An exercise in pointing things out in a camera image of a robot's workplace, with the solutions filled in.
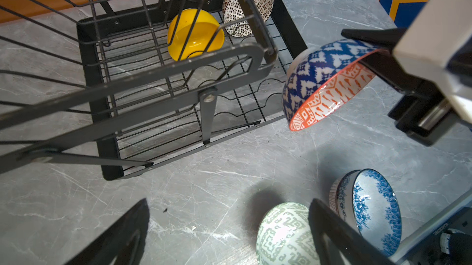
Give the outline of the orange white patterned bowl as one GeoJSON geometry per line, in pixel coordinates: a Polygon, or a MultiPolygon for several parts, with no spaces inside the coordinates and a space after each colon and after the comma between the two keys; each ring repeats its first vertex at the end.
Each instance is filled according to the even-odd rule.
{"type": "Polygon", "coordinates": [[[362,91],[376,75],[360,61],[381,50],[367,42],[341,39],[298,55],[282,91],[289,129],[298,132],[313,126],[362,91]]]}

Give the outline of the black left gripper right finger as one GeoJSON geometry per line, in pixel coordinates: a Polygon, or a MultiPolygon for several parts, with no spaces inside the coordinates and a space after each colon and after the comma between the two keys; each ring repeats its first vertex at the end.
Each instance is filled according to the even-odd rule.
{"type": "Polygon", "coordinates": [[[319,199],[310,204],[309,225],[323,265],[343,265],[346,261],[351,265],[392,264],[319,199]]]}

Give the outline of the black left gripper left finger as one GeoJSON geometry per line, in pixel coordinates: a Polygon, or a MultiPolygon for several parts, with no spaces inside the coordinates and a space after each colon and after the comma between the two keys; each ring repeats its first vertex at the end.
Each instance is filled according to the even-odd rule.
{"type": "Polygon", "coordinates": [[[149,207],[141,199],[68,265],[138,265],[146,246],[149,207]]]}

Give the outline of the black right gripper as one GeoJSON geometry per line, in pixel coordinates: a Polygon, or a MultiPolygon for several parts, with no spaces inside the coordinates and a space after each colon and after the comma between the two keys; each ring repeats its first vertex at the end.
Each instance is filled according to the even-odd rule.
{"type": "MultiPolygon", "coordinates": [[[[406,28],[343,29],[341,36],[393,50],[406,31],[406,28]]],[[[395,127],[410,139],[424,146],[432,146],[454,125],[462,124],[468,127],[468,122],[456,113],[434,83],[406,73],[387,52],[374,52],[362,58],[360,63],[403,94],[388,117],[393,119],[395,127]]]]}

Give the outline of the yellow bowl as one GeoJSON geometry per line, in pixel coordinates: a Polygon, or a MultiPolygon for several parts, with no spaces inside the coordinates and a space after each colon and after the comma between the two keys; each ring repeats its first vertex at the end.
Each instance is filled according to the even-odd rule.
{"type": "Polygon", "coordinates": [[[198,9],[183,10],[167,33],[168,53],[176,62],[219,50],[224,41],[224,31],[214,16],[198,9]]]}

